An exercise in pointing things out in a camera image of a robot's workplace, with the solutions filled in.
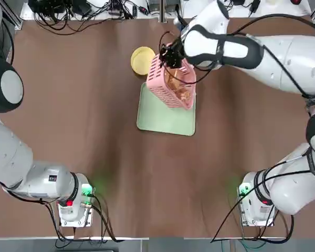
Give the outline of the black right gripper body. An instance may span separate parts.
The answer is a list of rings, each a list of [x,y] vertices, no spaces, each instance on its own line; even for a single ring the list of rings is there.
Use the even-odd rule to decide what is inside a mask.
[[[172,51],[172,58],[175,61],[181,61],[185,58],[183,42],[180,36],[178,36],[170,45]]]

